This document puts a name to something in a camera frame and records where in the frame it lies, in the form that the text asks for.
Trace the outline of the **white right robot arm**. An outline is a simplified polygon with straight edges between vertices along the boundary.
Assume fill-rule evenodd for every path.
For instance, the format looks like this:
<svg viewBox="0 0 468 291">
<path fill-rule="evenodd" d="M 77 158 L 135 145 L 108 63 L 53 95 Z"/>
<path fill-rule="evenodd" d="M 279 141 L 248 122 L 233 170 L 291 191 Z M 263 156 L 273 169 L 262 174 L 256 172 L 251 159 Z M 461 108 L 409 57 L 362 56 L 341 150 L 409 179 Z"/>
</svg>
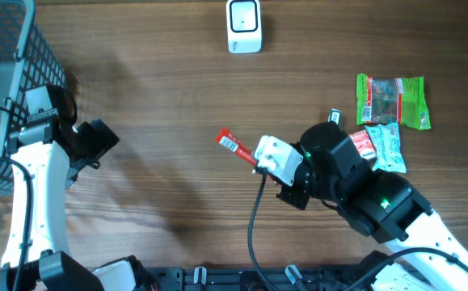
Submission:
<svg viewBox="0 0 468 291">
<path fill-rule="evenodd" d="M 337 124 L 317 124 L 294 144 L 273 138 L 269 149 L 282 200 L 298 209 L 311 198 L 331 201 L 356 232 L 386 245 L 436 289 L 468 290 L 468 251 L 430 202 L 402 176 L 372 169 Z"/>
</svg>

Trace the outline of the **dark green gum pack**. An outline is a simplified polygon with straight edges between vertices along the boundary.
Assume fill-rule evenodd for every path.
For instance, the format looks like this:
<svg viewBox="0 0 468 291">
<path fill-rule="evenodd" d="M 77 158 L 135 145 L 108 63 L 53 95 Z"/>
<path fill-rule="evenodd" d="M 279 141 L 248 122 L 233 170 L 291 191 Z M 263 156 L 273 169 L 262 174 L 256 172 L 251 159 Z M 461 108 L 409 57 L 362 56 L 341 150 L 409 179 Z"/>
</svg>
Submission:
<svg viewBox="0 0 468 291">
<path fill-rule="evenodd" d="M 338 109 L 332 108 L 328 116 L 328 121 L 340 126 L 341 120 L 342 120 L 342 112 Z"/>
</svg>

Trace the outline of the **small orange white box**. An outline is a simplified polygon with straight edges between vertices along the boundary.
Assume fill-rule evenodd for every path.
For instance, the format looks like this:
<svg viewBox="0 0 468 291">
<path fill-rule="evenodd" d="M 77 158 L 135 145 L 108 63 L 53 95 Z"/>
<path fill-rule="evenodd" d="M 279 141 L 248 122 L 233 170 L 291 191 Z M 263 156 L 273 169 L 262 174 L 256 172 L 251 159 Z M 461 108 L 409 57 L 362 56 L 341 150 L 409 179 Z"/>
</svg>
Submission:
<svg viewBox="0 0 468 291">
<path fill-rule="evenodd" d="M 351 133 L 349 137 L 362 158 L 371 160 L 377 157 L 377 151 L 365 129 L 356 133 Z"/>
</svg>

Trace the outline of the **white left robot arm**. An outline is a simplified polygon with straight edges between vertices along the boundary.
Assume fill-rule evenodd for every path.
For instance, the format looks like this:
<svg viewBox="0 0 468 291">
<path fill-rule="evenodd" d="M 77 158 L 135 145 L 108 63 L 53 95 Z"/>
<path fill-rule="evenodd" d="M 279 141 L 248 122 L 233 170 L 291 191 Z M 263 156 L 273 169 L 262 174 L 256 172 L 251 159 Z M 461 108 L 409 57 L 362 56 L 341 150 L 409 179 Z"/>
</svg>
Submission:
<svg viewBox="0 0 468 291">
<path fill-rule="evenodd" d="M 9 142 L 14 198 L 11 233 L 2 257 L 0 290 L 157 290 L 133 255 L 93 271 L 72 258 L 65 227 L 65 190 L 84 167 L 119 142 L 100 119 L 77 129 L 54 117 L 29 119 Z"/>
</svg>

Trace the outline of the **green snack bag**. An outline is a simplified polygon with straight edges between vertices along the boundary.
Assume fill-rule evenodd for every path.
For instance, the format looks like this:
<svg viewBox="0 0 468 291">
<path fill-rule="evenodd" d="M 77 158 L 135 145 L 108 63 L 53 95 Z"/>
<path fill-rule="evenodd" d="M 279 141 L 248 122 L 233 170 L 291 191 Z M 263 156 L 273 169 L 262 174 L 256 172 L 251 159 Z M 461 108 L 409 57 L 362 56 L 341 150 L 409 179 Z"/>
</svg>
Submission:
<svg viewBox="0 0 468 291">
<path fill-rule="evenodd" d="M 429 130 L 431 121 L 424 77 L 374 78 L 358 74 L 356 123 L 397 123 L 417 130 Z"/>
</svg>

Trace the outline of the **teal tissue pack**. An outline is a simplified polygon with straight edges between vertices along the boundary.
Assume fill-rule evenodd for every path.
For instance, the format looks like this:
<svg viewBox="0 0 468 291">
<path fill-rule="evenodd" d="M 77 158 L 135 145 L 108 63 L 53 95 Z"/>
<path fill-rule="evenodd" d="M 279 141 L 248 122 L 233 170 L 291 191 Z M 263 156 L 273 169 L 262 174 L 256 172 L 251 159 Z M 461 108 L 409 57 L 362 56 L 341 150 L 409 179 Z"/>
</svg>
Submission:
<svg viewBox="0 0 468 291">
<path fill-rule="evenodd" d="M 365 129 L 377 155 L 373 170 L 405 174 L 407 167 L 400 150 L 401 142 L 398 124 L 366 126 Z"/>
</svg>

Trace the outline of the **red candy bar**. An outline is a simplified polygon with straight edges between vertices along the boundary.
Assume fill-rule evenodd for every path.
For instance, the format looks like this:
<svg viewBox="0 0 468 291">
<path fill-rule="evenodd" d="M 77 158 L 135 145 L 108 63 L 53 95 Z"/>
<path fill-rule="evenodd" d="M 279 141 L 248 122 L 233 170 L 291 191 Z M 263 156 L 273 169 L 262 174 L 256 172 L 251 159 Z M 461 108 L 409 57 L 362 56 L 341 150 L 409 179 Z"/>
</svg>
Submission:
<svg viewBox="0 0 468 291">
<path fill-rule="evenodd" d="M 237 155 L 242 160 L 248 162 L 253 167 L 257 166 L 258 161 L 253 157 L 252 151 L 227 128 L 222 128 L 219 131 L 215 137 L 215 142 L 227 148 L 229 151 Z"/>
</svg>

